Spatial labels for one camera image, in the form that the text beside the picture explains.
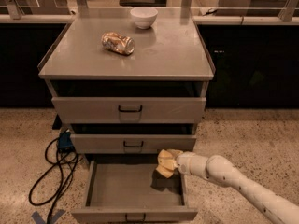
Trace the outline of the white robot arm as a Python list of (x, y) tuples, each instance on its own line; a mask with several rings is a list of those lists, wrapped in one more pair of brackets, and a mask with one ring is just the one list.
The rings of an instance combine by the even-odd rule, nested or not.
[(176, 157), (176, 163), (184, 175), (197, 176), (237, 190), (273, 224), (299, 224), (297, 205), (249, 179), (223, 156), (207, 158), (193, 152), (184, 152)]

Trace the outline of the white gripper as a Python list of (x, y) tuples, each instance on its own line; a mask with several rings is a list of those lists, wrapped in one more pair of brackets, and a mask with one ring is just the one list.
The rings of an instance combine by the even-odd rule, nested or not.
[(193, 152), (184, 152), (177, 156), (178, 170), (184, 175), (205, 176), (207, 157)]

